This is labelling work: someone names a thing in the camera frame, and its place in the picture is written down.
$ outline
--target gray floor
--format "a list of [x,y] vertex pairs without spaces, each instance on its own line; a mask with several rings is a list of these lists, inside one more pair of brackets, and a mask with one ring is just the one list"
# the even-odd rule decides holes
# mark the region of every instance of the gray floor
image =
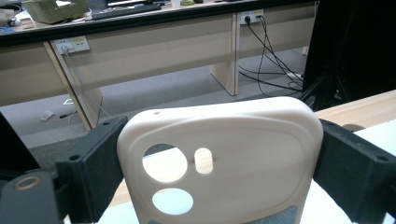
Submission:
[[[301,49],[282,51],[276,55],[292,71],[297,73],[304,71],[306,57]],[[243,59],[240,64],[245,69],[257,72],[260,60],[261,56],[257,56]],[[261,71],[280,72],[281,70],[264,58]],[[250,73],[250,75],[257,77],[257,74]],[[261,75],[261,80],[270,80],[282,86],[296,86],[290,84],[290,79],[284,75]],[[271,96],[292,92],[264,84],[261,84],[261,89]],[[111,117],[128,116],[128,118],[152,108],[220,104],[266,97],[261,93],[256,81],[243,76],[239,76],[239,94],[231,96],[210,75],[206,66],[105,86],[102,87],[102,93],[102,108]],[[68,95],[60,95],[23,104],[2,106],[0,111],[26,146],[39,147],[74,139],[87,133],[78,115],[59,119],[61,115],[76,111],[73,105],[64,105],[67,99],[69,99]],[[46,110],[53,112],[55,116],[44,121],[40,119],[40,115]],[[102,111],[100,122],[111,117]]]

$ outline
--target monitor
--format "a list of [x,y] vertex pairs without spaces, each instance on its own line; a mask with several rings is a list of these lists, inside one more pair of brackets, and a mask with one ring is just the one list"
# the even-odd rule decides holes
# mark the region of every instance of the monitor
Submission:
[[302,100],[315,95],[320,110],[395,90],[395,9],[386,0],[320,1]]

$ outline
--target wooden tabletop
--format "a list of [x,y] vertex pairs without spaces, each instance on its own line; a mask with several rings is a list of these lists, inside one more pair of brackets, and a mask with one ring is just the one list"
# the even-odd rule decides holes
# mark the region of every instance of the wooden tabletop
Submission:
[[[360,125],[364,128],[373,127],[377,124],[385,123],[396,119],[396,91],[389,91],[344,105],[338,105],[328,109],[316,112],[320,119],[326,119],[340,126],[346,124]],[[172,153],[170,150],[159,152],[158,158],[163,158]],[[173,161],[177,160],[177,155],[169,155]],[[149,166],[155,166],[158,163],[155,160],[144,160],[144,163],[150,163]],[[131,198],[125,184],[120,183],[119,188],[111,202],[110,206],[130,202]]]

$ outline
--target wall socket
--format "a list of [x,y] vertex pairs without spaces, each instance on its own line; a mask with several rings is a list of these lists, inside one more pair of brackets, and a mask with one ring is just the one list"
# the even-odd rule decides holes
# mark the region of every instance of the wall socket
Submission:
[[61,54],[64,54],[64,47],[68,48],[69,53],[90,49],[87,38],[84,35],[54,40],[53,43]]
[[254,22],[259,22],[260,19],[257,17],[263,15],[264,15],[263,9],[241,12],[241,25],[248,24],[245,20],[246,17],[250,18],[250,23],[254,23]]

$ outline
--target desk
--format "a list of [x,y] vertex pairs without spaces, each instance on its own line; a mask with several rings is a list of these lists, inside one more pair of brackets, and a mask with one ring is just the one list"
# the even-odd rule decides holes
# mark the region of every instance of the desk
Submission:
[[[327,119],[329,121],[335,122],[338,125],[343,125],[346,123],[359,124],[361,126],[366,125],[366,127],[373,127],[377,124],[387,122],[396,119],[396,91],[389,91],[382,94],[378,94],[372,97],[361,99],[355,102],[351,102],[345,105],[339,105],[322,111],[318,111],[316,114],[320,119]],[[351,116],[345,118],[344,113],[359,114],[358,117]],[[167,152],[158,153],[159,157],[166,156]],[[156,159],[152,161],[150,165],[154,165],[157,162]],[[318,185],[311,187],[314,190],[321,190]],[[121,182],[119,189],[116,191],[114,199],[110,206],[117,204],[127,203],[131,201],[128,190],[126,188],[125,182]],[[125,205],[128,208],[132,208],[132,205]],[[346,216],[340,217],[338,220],[343,220],[342,223],[347,220]]]
[[[98,120],[100,87],[210,64],[211,74],[235,95],[239,58],[262,53],[260,42],[239,25],[241,11],[257,8],[264,8],[275,51],[309,45],[315,9],[308,0],[207,0],[178,10],[165,6],[105,21],[37,24],[31,31],[2,35],[0,105],[68,93],[90,130]],[[252,28],[262,35],[260,24]],[[86,36],[91,50],[70,54],[73,67],[53,40],[79,35]]]

